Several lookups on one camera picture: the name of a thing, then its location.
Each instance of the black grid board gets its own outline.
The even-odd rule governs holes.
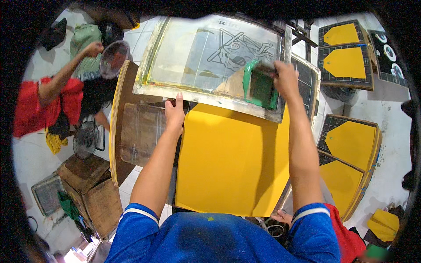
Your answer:
[[[365,69],[365,79],[358,79],[353,77],[335,77],[329,71],[323,67],[323,60],[335,49],[343,48],[361,48],[362,59],[364,61]],[[317,67],[321,71],[321,84],[324,81],[328,81],[331,85],[352,85],[352,86],[367,86],[371,87],[372,85],[372,75],[371,75],[371,64],[370,58],[368,57],[367,46],[365,44],[354,44],[354,45],[339,45],[329,48],[319,48],[319,56],[317,60]]]
[[[298,89],[303,98],[307,117],[311,120],[314,96],[317,88],[317,73],[311,67],[301,63],[295,58],[291,58],[291,63],[294,65],[294,69],[299,72]]]
[[[326,144],[326,137],[328,135],[328,132],[333,130],[336,127],[339,127],[345,122],[347,122],[347,120],[343,120],[343,119],[339,119],[335,117],[326,117],[325,123],[322,128],[322,134],[320,135],[319,143],[317,144],[317,148],[321,151],[331,154],[329,151],[329,147]]]
[[[358,40],[360,42],[364,42],[364,36],[362,35],[361,26],[358,23],[358,20],[354,19],[354,20],[349,20],[349,21],[345,21],[345,22],[341,22],[341,23],[336,23],[336,24],[332,24],[332,25],[328,25],[328,26],[319,28],[319,48],[330,46],[330,44],[326,43],[323,40],[324,40],[324,35],[332,27],[343,26],[343,25],[352,24],[352,23],[354,24],[355,30],[357,31]]]
[[[330,157],[330,156],[325,156],[323,154],[321,154],[319,152],[319,165],[325,165],[328,164],[330,162],[336,161],[336,158]]]
[[[376,60],[377,60],[377,64],[379,64],[379,59],[377,58],[377,54],[376,54],[376,49],[378,49],[379,47],[383,46],[384,44],[389,44],[390,45],[390,40],[389,40],[389,36],[382,31],[376,31],[376,30],[368,30],[368,34],[371,38],[371,42],[373,43],[373,47],[374,47],[374,53],[376,55]],[[387,37],[387,42],[386,43],[382,43],[380,42],[375,35],[376,34],[383,34]],[[400,59],[395,61],[396,64],[400,64]],[[384,70],[382,70],[381,66],[379,65],[379,69],[377,69],[379,72],[378,78],[381,80],[385,80],[388,82],[392,82],[404,87],[408,87],[408,82],[406,79],[401,79],[400,77],[393,75],[390,71],[389,72],[384,72]]]

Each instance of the metal frame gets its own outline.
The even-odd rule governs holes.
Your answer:
[[[231,109],[237,112],[250,114],[277,123],[282,122],[283,111],[285,108],[283,104],[285,104],[285,101],[280,97],[278,98],[277,109],[276,111],[273,111],[262,108],[252,103],[248,103],[242,98],[222,96],[219,94],[205,93],[196,90],[188,90],[172,85],[148,85],[147,79],[151,69],[152,61],[155,56],[155,52],[157,51],[162,42],[162,36],[167,28],[169,20],[170,18],[160,18],[160,20],[157,23],[157,26],[152,32],[152,35],[149,39],[149,42],[147,44],[142,58],[142,63],[139,65],[139,69],[136,74],[136,79],[133,85],[134,94],[175,98],[178,92],[183,92],[183,98],[186,101],[194,101],[226,109]],[[284,35],[281,36],[281,43],[279,46],[281,52],[277,57],[277,59],[282,59],[284,63],[291,62],[291,40],[291,28],[286,28]]]
[[[286,21],[286,24],[293,28],[292,34],[296,36],[292,41],[292,45],[295,45],[296,43],[303,40],[306,43],[306,60],[311,63],[312,61],[312,48],[317,48],[319,45],[314,43],[310,38],[310,30],[312,29],[312,24],[314,23],[314,20],[304,20],[304,28],[298,25],[298,19],[295,20],[295,22],[292,21]]]

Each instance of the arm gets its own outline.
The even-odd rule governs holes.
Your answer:
[[[175,107],[170,101],[166,101],[165,117],[165,131],[148,163],[140,172],[130,196],[130,203],[144,205],[158,217],[161,217],[167,199],[177,142],[183,133],[184,111],[181,93],[177,95]]]
[[[310,123],[298,90],[298,72],[292,64],[275,62],[278,77],[274,85],[288,105],[289,173],[293,193],[294,213],[311,203],[322,203],[320,190],[319,156]]]
[[[95,114],[95,121],[99,124],[102,125],[107,131],[109,131],[109,123],[107,120],[107,117],[105,116],[104,112],[101,111],[98,112],[97,114]]]
[[[57,98],[61,89],[66,85],[76,67],[85,57],[96,57],[103,50],[104,47],[101,42],[92,42],[84,50],[82,50],[82,52],[77,54],[74,59],[67,63],[49,83],[41,84],[38,88],[38,98],[40,100],[41,107],[47,106],[55,98]]]

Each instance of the yellow paper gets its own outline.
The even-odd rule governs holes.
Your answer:
[[[382,241],[393,241],[399,229],[399,218],[381,209],[367,221],[367,226]]]
[[[287,107],[277,124],[198,104],[184,122],[175,205],[269,216],[289,178],[288,132]]]
[[[323,59],[323,68],[335,77],[365,79],[361,48],[335,49]]]
[[[339,45],[359,42],[357,31],[353,23],[332,27],[323,36],[323,41],[329,45]]]
[[[345,122],[328,132],[326,144],[333,156],[367,170],[375,133],[374,127]]]
[[[340,161],[333,161],[320,166],[320,175],[332,194],[339,215],[342,216],[359,187],[362,172]]]

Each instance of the wooden box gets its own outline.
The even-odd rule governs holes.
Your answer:
[[[86,160],[73,155],[57,169],[64,190],[100,238],[117,227],[123,212],[118,187],[108,169],[109,162],[95,155]]]

